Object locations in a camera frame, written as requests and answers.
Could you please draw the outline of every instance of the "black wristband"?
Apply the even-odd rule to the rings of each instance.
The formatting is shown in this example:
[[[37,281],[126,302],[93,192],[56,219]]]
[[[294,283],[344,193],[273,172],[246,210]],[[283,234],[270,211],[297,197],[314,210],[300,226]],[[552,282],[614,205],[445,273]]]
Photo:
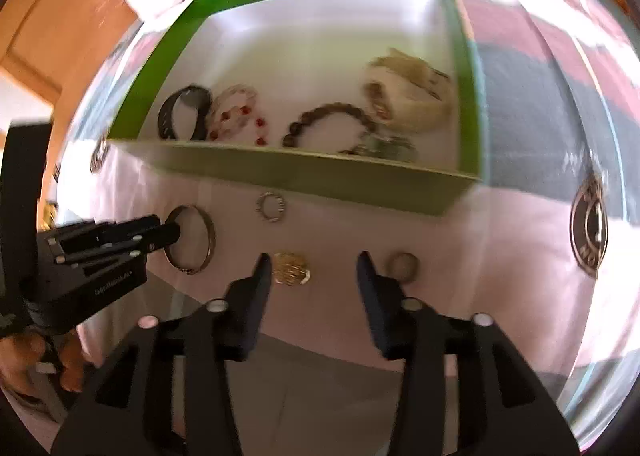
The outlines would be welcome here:
[[[174,92],[168,99],[164,101],[160,112],[158,113],[158,136],[163,140],[175,140],[174,126],[172,123],[172,116],[174,113],[175,103],[178,98],[185,92],[193,91],[194,96],[198,97],[198,105],[196,110],[198,112],[198,119],[196,120],[196,126],[193,129],[191,140],[204,140],[207,139],[207,125],[206,118],[211,109],[211,93],[208,89],[200,86],[187,86]]]

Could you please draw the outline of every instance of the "screw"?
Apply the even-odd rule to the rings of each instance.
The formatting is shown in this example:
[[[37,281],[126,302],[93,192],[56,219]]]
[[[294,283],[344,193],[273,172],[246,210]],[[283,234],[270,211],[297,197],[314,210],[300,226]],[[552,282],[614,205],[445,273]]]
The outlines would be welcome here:
[[[229,303],[224,299],[213,299],[207,302],[207,311],[210,313],[222,313],[229,308]]]
[[[494,319],[491,317],[491,315],[486,313],[476,313],[473,316],[472,320],[475,324],[482,327],[491,326],[491,324],[494,323]]]
[[[419,311],[422,309],[422,302],[418,299],[414,299],[413,297],[404,299],[401,305],[402,309],[405,311]]]
[[[160,324],[160,320],[155,315],[145,315],[144,317],[140,317],[138,319],[138,327],[143,330],[150,330],[151,328],[155,328]]]

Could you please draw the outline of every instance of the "wooden cabinet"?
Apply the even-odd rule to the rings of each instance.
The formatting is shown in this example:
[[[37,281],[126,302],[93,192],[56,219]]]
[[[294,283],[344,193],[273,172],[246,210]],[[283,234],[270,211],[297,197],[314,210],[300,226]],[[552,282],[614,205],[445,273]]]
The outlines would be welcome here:
[[[85,90],[135,20],[124,0],[7,0],[0,10],[0,69],[53,106],[43,194]]]

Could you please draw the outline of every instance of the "circular logo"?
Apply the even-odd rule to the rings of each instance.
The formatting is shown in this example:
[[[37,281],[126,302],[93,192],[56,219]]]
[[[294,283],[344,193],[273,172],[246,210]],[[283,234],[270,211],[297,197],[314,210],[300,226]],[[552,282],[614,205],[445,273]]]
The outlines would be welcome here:
[[[596,173],[586,179],[574,199],[570,237],[580,267],[591,277],[597,277],[607,250],[609,229],[602,198],[602,182]]]
[[[91,174],[97,174],[104,165],[104,159],[109,153],[111,146],[107,142],[107,135],[103,135],[98,143],[95,145],[94,153],[91,155],[91,162],[89,163],[89,170]]]

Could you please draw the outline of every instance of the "human hand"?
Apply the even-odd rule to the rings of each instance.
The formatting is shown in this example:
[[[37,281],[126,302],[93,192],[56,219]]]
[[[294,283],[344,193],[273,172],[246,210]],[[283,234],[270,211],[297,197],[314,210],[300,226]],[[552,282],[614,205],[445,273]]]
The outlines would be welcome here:
[[[44,338],[35,331],[18,333],[0,339],[0,378],[13,391],[38,397],[27,370],[39,362],[46,352]],[[81,392],[84,376],[84,354],[75,331],[65,336],[58,351],[64,370],[60,386],[66,391]]]

